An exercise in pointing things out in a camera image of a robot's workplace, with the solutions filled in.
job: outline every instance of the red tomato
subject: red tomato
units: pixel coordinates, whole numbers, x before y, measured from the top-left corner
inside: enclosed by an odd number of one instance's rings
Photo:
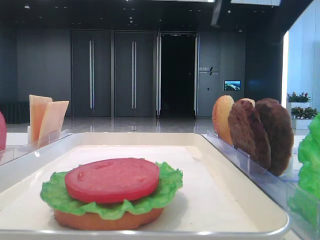
[[[122,203],[153,193],[159,167],[145,159],[119,158],[81,165],[65,176],[69,195],[85,203]]]
[[[6,141],[7,141],[6,121],[2,113],[0,112],[0,151],[6,149]]]

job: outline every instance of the green lettuce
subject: green lettuce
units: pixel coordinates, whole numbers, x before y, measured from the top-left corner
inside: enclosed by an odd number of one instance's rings
[[[78,216],[96,213],[104,220],[117,220],[125,212],[134,215],[145,214],[152,209],[164,208],[170,204],[177,190],[183,186],[183,173],[179,169],[173,169],[166,162],[156,164],[160,168],[158,187],[151,195],[139,200],[124,200],[123,203],[112,204],[78,201],[71,198],[67,192],[65,176],[68,172],[53,173],[50,180],[42,184],[40,197],[51,208]]]
[[[317,228],[318,205],[306,202],[307,192],[320,200],[320,114],[308,126],[310,133],[300,142],[298,160],[303,164],[299,171],[299,188],[288,201],[291,210]]]

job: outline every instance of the light brown bun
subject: light brown bun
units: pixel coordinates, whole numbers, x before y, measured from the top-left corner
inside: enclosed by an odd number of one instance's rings
[[[228,116],[234,103],[232,96],[223,95],[215,102],[212,110],[212,122],[215,132],[219,138],[230,145],[233,145],[233,143],[230,136]]]
[[[249,101],[250,103],[252,103],[253,107],[255,107],[255,104],[256,104],[255,100],[250,98],[242,98],[239,101]]]
[[[154,208],[150,212],[134,215],[125,212],[123,217],[117,220],[104,220],[97,213],[87,212],[78,216],[71,213],[54,210],[56,221],[62,225],[77,230],[88,231],[120,231],[134,230],[141,225],[149,224],[160,217],[163,208]]]

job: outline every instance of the pink object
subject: pink object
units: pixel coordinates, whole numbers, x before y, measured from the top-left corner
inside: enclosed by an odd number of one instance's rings
[[[0,151],[3,151],[6,149],[6,141],[7,141],[6,121],[2,113],[0,112]]]

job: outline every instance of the reflective floor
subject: reflective floor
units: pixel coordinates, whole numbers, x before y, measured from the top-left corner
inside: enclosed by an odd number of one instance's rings
[[[8,124],[9,133],[26,133],[29,123]],[[198,133],[206,134],[213,130],[210,118],[163,118],[151,117],[77,117],[66,118],[63,130],[71,133],[84,132],[160,132],[160,133]],[[305,136],[309,130],[294,130],[294,134]]]

